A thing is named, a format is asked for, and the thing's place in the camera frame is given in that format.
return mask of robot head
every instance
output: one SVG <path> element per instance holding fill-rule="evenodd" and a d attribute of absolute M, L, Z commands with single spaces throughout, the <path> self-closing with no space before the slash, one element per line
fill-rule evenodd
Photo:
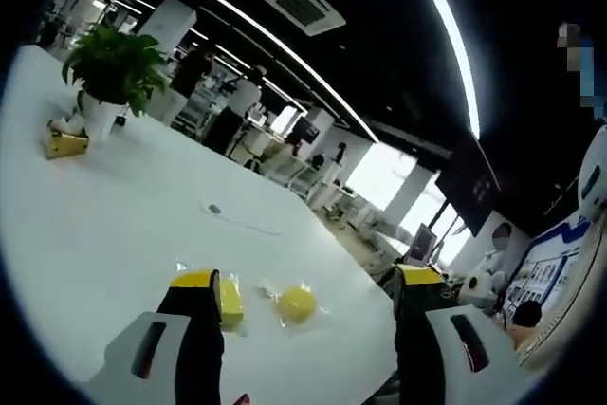
<path fill-rule="evenodd" d="M 598 130 L 581 163 L 578 203 L 580 214 L 591 222 L 607 210 L 607 125 Z"/>

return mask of yellow tissue box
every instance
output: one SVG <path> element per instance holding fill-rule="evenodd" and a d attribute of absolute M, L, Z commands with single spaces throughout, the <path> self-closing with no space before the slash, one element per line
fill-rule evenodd
<path fill-rule="evenodd" d="M 79 135 L 62 132 L 55 127 L 46 127 L 45 152 L 46 158 L 59 158 L 61 156 L 78 156 L 86 154 L 88 149 L 88 135 L 84 129 Z"/>
<path fill-rule="evenodd" d="M 245 317 L 236 277 L 231 275 L 222 278 L 219 282 L 219 296 L 221 298 L 221 325 L 228 329 L 233 328 Z"/>

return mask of ceiling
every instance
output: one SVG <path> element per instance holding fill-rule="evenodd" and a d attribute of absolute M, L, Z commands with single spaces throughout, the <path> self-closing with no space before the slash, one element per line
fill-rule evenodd
<path fill-rule="evenodd" d="M 144 1 L 158 5 L 162 0 Z M 324 101 L 355 134 L 368 138 L 333 95 L 264 34 L 215 0 L 181 1 L 197 9 L 196 30 L 243 61 L 265 66 L 268 77 L 291 97 Z M 470 135 L 462 76 L 432 0 L 326 0 L 347 24 L 315 37 L 264 0 L 227 1 L 314 68 L 381 141 L 418 156 L 425 166 L 442 168 L 444 152 Z M 468 53 L 480 141 L 503 188 L 498 210 L 533 235 L 575 206 L 569 192 L 564 204 L 544 215 L 576 177 L 597 128 L 571 89 L 575 77 L 566 72 L 555 46 L 558 25 L 581 24 L 599 43 L 605 25 L 592 10 L 599 2 L 448 2 Z M 189 39 L 200 42 L 193 34 Z M 595 59 L 602 64 L 601 56 Z"/>

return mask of green leaves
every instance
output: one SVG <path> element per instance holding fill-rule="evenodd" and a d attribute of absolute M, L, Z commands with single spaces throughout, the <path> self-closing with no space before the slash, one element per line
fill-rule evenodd
<path fill-rule="evenodd" d="M 127 35 L 106 25 L 96 25 L 77 43 L 64 62 L 62 78 L 80 82 L 82 91 L 113 104 L 128 103 L 136 116 L 154 90 L 164 92 L 166 82 L 156 71 L 164 64 L 150 35 Z"/>

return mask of office workstation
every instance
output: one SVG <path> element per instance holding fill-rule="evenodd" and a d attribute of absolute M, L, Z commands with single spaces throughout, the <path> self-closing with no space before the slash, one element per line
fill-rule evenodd
<path fill-rule="evenodd" d="M 560 367 L 604 270 L 602 115 L 476 87 L 451 0 L 359 1 L 38 9 L 0 118 L 2 259 L 88 400 L 509 404 Z"/>

